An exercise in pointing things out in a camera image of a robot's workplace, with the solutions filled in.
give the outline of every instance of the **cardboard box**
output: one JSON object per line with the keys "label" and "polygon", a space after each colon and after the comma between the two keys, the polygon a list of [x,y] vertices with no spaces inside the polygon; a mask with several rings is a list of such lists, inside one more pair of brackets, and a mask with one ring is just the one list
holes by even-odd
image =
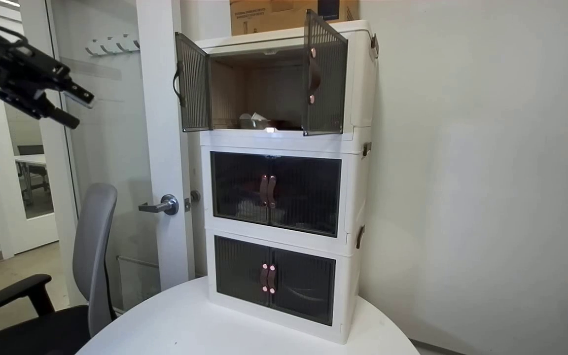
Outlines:
{"label": "cardboard box", "polygon": [[231,34],[302,28],[312,9],[328,22],[359,19],[359,0],[231,0]]}

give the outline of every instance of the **cabinet top shelf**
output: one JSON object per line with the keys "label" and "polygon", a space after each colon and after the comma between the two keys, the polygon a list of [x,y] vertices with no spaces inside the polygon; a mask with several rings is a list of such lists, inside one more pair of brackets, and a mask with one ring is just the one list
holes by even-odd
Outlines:
{"label": "cabinet top shelf", "polygon": [[[300,24],[300,28],[288,28],[288,30],[276,30],[276,32],[261,32],[261,34],[203,40],[203,42],[197,42],[197,46],[207,52],[211,48],[251,46],[251,44],[259,44],[259,42],[280,42],[280,40],[300,40],[300,38],[304,38],[302,26],[304,24]],[[333,30],[337,30],[339,34],[345,34],[345,36],[351,32],[371,32],[371,26],[367,20],[332,22],[330,26]]]}

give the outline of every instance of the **gray chair back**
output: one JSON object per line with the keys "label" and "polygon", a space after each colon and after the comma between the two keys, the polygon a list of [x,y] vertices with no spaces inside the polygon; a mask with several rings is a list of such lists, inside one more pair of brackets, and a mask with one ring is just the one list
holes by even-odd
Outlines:
{"label": "gray chair back", "polygon": [[97,336],[111,324],[113,306],[105,271],[107,243],[119,194],[109,184],[89,188],[73,247],[73,279],[89,303],[89,334]]}

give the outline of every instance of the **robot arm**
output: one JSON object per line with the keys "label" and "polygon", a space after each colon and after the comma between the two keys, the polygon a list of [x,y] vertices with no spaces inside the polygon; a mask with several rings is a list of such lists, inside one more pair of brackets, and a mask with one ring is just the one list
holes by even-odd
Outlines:
{"label": "robot arm", "polygon": [[32,48],[24,36],[6,28],[0,32],[20,38],[12,44],[0,36],[0,99],[34,119],[49,117],[75,129],[79,121],[53,107],[46,90],[63,91],[85,105],[93,101],[93,95],[73,84],[67,66]]}

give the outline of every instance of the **chair armrest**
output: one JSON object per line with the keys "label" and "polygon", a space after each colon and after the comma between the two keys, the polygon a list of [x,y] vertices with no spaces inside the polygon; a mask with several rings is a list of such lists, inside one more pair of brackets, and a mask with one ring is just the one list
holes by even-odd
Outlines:
{"label": "chair armrest", "polygon": [[10,285],[8,289],[0,291],[0,308],[18,301],[18,299],[30,299],[32,306],[40,316],[53,314],[53,306],[49,303],[49,297],[46,293],[46,285],[51,281],[49,275],[34,275],[30,279],[24,279],[16,285]]}

